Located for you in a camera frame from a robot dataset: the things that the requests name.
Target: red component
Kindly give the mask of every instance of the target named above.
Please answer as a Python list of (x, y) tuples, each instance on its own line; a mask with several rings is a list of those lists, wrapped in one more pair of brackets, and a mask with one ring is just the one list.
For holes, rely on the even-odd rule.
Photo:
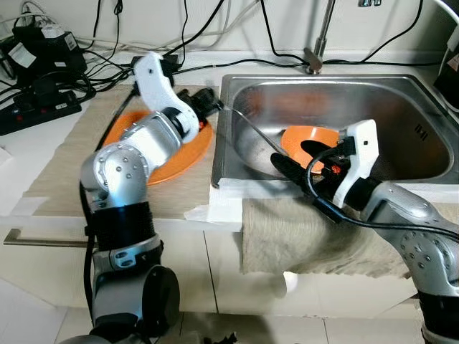
[(335, 174), (340, 174), (341, 173), (341, 167), (337, 166), (337, 165), (333, 165), (331, 167), (331, 171)]

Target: sink basin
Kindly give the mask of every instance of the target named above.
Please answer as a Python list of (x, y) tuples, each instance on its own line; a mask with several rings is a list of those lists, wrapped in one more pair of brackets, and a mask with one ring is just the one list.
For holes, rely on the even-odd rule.
[[(377, 124), (379, 158), (372, 176), (405, 183), (459, 183), (459, 126), (410, 75), (227, 75), (222, 101), (275, 142), (290, 125), (342, 129)], [(283, 179), (273, 149), (236, 113), (219, 115), (212, 185), (220, 178)]]

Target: cabinet handle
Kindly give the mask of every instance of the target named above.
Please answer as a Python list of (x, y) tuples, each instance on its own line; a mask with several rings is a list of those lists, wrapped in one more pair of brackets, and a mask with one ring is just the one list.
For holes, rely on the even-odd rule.
[(6, 235), (3, 245), (41, 246), (41, 247), (79, 247), (86, 248), (87, 242), (71, 240), (23, 239), (21, 229), (12, 228)]

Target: faucet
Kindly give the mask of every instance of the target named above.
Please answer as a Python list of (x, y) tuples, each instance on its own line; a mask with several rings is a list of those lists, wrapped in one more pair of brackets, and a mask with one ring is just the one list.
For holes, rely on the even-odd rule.
[[(325, 10), (325, 17), (323, 18), (321, 33), (319, 34), (314, 51), (310, 48), (304, 49), (305, 60), (309, 62), (306, 68), (308, 74), (319, 74), (323, 66), (323, 52), (325, 52), (325, 46), (327, 44), (327, 31), (330, 26), (331, 15), (335, 7), (336, 0), (328, 0), (327, 8)], [(373, 5), (380, 6), (382, 0), (359, 0), (359, 7), (368, 7)]]

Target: orange bowl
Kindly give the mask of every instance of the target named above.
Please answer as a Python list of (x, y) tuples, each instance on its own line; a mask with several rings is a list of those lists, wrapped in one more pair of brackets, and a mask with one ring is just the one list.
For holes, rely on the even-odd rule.
[[(118, 142), (126, 128), (129, 128), (149, 113), (150, 111), (148, 110), (139, 110), (121, 115), (113, 125), (103, 145)], [(192, 142), (184, 144), (164, 166), (156, 169), (151, 174), (147, 185), (168, 181), (183, 174), (205, 156), (212, 142), (212, 136), (212, 126), (207, 123)]]
[[(338, 138), (338, 132), (333, 129), (310, 125), (293, 125), (285, 130), (280, 139), (280, 145), (294, 161), (301, 164), (303, 168), (306, 168), (311, 160), (313, 160), (313, 157), (301, 148), (303, 141), (314, 140), (325, 143), (330, 147), (336, 147)], [(320, 174), (322, 168), (323, 164), (317, 162), (312, 172)]]

